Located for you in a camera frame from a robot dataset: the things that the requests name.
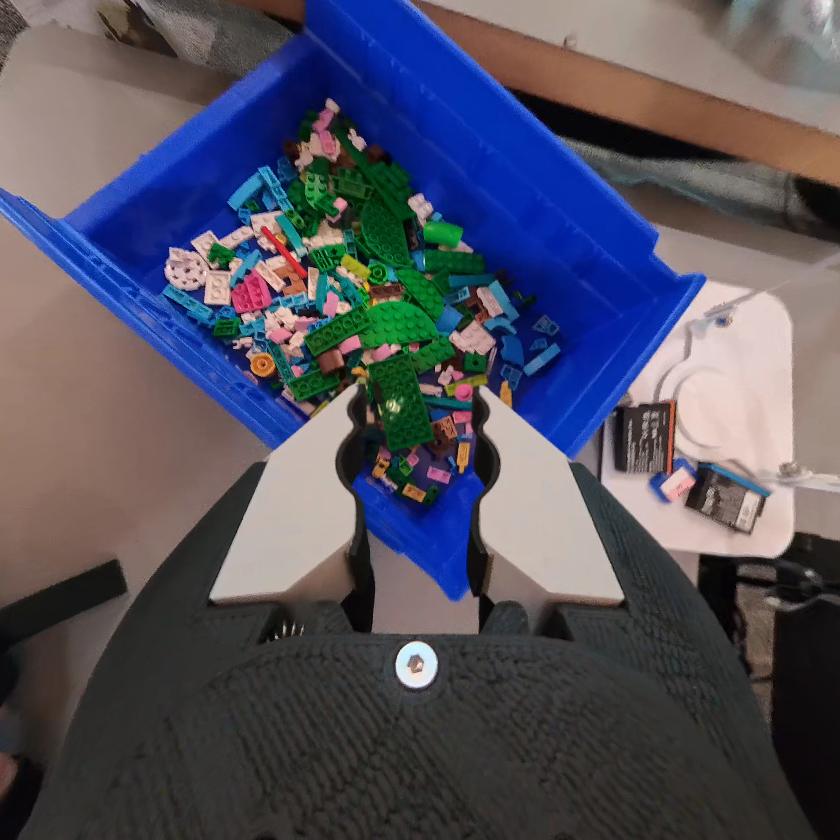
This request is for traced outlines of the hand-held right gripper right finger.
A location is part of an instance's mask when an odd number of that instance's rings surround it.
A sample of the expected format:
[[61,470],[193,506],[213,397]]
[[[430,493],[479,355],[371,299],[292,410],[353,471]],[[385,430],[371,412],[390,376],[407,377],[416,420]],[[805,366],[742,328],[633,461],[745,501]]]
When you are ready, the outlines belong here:
[[536,631],[555,606],[617,608],[623,588],[567,456],[487,386],[474,390],[471,594],[515,602]]

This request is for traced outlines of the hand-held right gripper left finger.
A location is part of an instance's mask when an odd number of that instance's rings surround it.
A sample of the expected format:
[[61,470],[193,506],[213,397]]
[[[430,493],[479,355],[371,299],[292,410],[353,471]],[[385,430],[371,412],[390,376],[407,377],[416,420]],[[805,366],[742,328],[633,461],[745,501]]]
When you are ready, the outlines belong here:
[[216,606],[273,602],[294,611],[344,609],[370,632],[375,576],[363,501],[368,407],[363,385],[343,391],[266,459],[209,592]]

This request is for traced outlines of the pile of lego pieces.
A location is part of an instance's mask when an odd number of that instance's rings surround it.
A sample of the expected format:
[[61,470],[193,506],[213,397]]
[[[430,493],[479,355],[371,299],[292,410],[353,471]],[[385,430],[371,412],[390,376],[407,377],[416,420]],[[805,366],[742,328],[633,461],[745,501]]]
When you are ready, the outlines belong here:
[[333,99],[228,199],[239,226],[171,247],[161,298],[308,418],[366,399],[370,482],[432,507],[474,459],[473,398],[512,407],[559,326],[443,218]]

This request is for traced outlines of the blue plastic bin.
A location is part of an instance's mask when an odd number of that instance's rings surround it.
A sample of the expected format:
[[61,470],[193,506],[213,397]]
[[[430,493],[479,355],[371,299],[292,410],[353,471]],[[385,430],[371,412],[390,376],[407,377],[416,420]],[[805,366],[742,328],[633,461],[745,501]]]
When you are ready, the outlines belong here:
[[[207,332],[164,304],[163,265],[238,226],[228,199],[277,163],[309,110],[335,100],[368,144],[486,260],[561,354],[513,409],[570,459],[607,419],[704,284],[655,254],[657,234],[503,87],[406,2],[312,2],[308,26],[117,180],[62,219],[2,191],[2,214],[270,449],[310,418],[246,379]],[[370,535],[459,600],[468,589],[473,464],[432,507],[354,483]]]

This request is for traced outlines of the black battery orange edge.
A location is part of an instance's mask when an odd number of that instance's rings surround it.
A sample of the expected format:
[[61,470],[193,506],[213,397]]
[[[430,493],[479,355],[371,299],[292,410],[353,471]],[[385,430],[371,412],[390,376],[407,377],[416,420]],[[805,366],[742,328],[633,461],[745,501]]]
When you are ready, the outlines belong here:
[[676,414],[674,400],[619,406],[613,425],[615,470],[629,475],[670,474],[675,460]]

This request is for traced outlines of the black battery blue edge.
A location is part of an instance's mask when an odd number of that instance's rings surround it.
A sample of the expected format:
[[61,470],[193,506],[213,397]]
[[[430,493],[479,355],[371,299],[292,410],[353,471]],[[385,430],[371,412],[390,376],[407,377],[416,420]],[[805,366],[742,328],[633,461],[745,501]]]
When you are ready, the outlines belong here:
[[771,495],[771,490],[752,479],[701,461],[696,467],[696,482],[686,496],[685,508],[732,532],[749,536]]

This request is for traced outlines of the black rectangular power brick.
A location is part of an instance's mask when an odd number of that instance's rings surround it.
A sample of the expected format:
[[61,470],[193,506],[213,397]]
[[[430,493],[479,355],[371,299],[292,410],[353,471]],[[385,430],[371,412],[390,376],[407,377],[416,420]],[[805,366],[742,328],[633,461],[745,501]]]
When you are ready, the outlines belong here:
[[123,567],[117,559],[54,583],[2,607],[2,647],[24,642],[127,592]]

